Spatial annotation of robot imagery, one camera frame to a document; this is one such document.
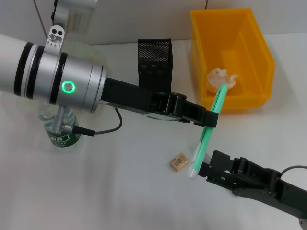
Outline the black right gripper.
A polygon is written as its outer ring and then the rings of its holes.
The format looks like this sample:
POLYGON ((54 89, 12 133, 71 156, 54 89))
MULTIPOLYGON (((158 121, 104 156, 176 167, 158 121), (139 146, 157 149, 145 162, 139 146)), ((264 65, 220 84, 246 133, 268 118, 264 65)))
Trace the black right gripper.
POLYGON ((201 177, 233 190, 233 194, 239 197, 265 203, 292 216, 307 215, 306 190, 283 181, 280 172, 263 168, 245 158, 232 160, 229 155, 215 150, 210 164, 202 163, 201 177))

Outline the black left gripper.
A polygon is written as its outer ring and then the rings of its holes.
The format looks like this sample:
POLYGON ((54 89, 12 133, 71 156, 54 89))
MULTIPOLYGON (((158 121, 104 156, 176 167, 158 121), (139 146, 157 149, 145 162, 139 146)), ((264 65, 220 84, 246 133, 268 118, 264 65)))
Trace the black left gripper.
POLYGON ((193 122, 202 127, 216 127, 219 116, 187 101, 185 95, 154 92, 112 78, 106 78, 99 102, 155 120, 193 122))

